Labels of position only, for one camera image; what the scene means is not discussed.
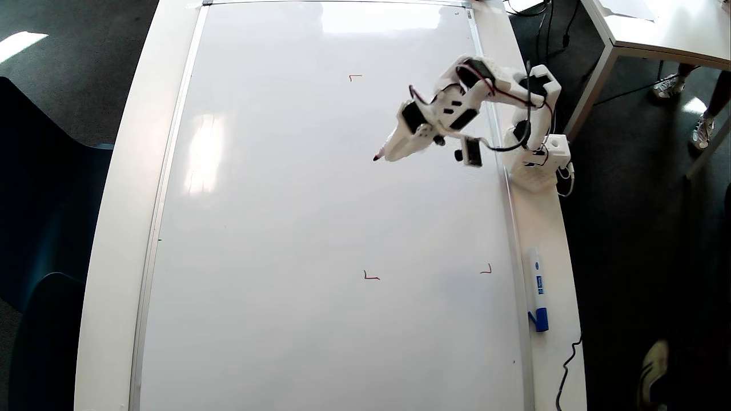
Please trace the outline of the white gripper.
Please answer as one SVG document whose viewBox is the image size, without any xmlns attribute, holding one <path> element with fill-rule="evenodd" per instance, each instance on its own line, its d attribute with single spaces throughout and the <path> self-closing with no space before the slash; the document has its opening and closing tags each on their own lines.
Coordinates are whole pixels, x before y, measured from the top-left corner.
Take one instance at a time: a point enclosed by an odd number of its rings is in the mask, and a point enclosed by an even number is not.
<svg viewBox="0 0 731 411">
<path fill-rule="evenodd" d="M 407 100 L 400 106 L 400 125 L 381 148 L 381 158 L 396 162 L 433 145 L 434 138 L 462 138 L 478 114 L 478 108 L 454 105 L 453 100 L 431 104 Z"/>
</svg>

